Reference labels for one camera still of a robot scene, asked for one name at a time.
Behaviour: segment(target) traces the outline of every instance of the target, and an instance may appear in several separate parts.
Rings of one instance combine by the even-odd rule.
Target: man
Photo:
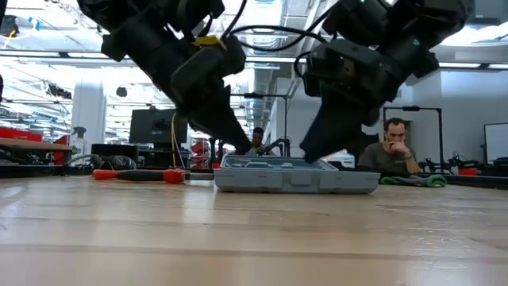
[[[388,172],[420,172],[414,152],[404,144],[406,123],[401,118],[391,118],[383,128],[384,141],[367,146],[358,165]]]
[[[263,135],[264,130],[261,127],[256,127],[252,131],[252,148],[245,154],[249,156],[255,156],[257,154],[258,149],[265,148],[266,146],[263,145]],[[276,156],[275,153],[273,153],[271,150],[268,152],[269,156]]]

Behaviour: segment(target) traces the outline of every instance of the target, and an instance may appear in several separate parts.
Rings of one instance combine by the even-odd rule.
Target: orange handle
[[[114,179],[116,176],[123,171],[113,171],[113,170],[94,170],[92,172],[92,177],[96,180],[108,180]],[[158,172],[162,173],[162,177],[158,180],[163,180],[166,183],[170,184],[178,184],[182,183],[185,180],[185,170],[182,169],[168,169],[165,171],[140,171],[140,172]]]
[[[92,172],[92,178],[96,180],[108,180],[114,179],[118,171],[113,170],[94,170]]]
[[[185,180],[185,170],[182,169],[169,169],[163,171],[163,180],[166,183],[170,184],[178,184],[182,183]]]

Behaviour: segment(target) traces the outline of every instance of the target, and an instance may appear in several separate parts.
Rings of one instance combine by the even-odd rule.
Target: wooden table
[[[0,180],[0,285],[506,285],[508,192]]]

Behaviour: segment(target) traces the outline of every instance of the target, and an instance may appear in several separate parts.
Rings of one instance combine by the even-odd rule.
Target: fluorescent light
[[[508,69],[508,64],[489,64],[488,68],[493,68],[493,69]]]
[[[441,68],[479,68],[480,64],[470,63],[439,63]]]
[[[30,52],[30,51],[2,51],[0,56],[26,56],[26,57],[60,57],[58,52]]]
[[[103,53],[99,52],[69,52],[69,56],[71,57],[84,57],[84,58],[92,58],[92,59],[109,59],[108,56],[106,56]]]
[[[294,57],[276,57],[276,56],[248,56],[247,62],[252,63],[294,63]],[[300,63],[306,63],[306,59],[300,59]]]

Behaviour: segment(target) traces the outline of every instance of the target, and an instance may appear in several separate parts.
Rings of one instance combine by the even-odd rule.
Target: green object
[[[445,187],[447,184],[446,179],[441,175],[431,175],[427,178],[419,176],[403,177],[384,177],[379,180],[380,184],[400,185],[400,186],[415,186],[415,187]]]

